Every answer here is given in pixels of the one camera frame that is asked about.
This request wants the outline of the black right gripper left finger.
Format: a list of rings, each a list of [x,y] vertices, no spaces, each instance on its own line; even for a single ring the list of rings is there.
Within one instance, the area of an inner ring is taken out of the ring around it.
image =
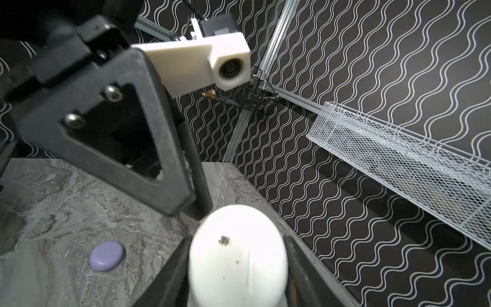
[[[192,238],[185,237],[133,306],[187,306],[187,277]]]

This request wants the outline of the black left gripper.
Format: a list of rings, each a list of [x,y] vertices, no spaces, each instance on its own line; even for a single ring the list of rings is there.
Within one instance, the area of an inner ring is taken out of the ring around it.
[[[1,97],[14,107],[10,156],[29,143],[69,161],[130,160],[130,47],[103,17],[16,66]]]

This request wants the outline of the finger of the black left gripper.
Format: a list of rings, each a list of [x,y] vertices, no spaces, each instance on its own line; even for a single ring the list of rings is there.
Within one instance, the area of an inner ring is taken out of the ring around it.
[[[142,50],[50,51],[15,67],[11,102],[26,141],[161,214],[197,215],[191,128]]]
[[[205,173],[202,168],[202,160],[198,153],[198,147],[193,130],[189,123],[181,114],[177,103],[171,98],[167,89],[163,86],[163,91],[168,100],[174,124],[180,144],[184,151],[187,162],[191,170],[191,179],[194,184],[196,195],[195,202],[184,210],[184,213],[194,220],[202,220],[213,209],[213,201],[208,189]]]

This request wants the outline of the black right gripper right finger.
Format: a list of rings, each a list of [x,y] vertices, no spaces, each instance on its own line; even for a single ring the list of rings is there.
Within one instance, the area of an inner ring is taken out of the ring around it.
[[[287,306],[346,306],[326,284],[296,241],[289,235],[284,235],[283,241],[288,261]]]

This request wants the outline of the white round disc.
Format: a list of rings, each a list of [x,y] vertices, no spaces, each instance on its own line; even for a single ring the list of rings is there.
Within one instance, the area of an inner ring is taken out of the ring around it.
[[[288,280],[283,237],[254,207],[219,208],[194,234],[188,280],[198,306],[277,306]]]

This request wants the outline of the purple round disc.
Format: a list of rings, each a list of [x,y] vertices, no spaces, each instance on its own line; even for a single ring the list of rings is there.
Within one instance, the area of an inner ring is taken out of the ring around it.
[[[95,271],[109,271],[115,268],[124,256],[124,247],[116,241],[107,241],[93,249],[89,265]]]

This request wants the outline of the small brass object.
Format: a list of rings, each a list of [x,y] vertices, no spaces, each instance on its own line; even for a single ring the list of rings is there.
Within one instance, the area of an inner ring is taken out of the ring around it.
[[[210,90],[207,90],[206,92],[202,92],[202,97],[210,99],[210,100],[216,100],[217,93],[215,90],[210,89]]]

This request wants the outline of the aluminium corner frame post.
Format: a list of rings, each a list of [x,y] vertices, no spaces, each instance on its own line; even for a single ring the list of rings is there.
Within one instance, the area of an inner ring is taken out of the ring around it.
[[[299,0],[286,0],[283,6],[279,20],[276,23],[274,33],[271,39],[268,41],[268,47],[260,62],[259,70],[261,75],[259,77],[260,84],[263,87],[266,86],[266,81],[269,80],[272,66],[277,58],[281,44],[285,38],[285,35],[290,27],[290,24],[294,18],[294,14],[297,10]],[[228,143],[225,155],[222,159],[223,162],[232,162],[235,157],[236,151],[239,147],[239,143],[242,140],[244,132],[248,127],[249,120],[252,116],[252,111],[242,110],[238,122],[233,130],[232,137]]]

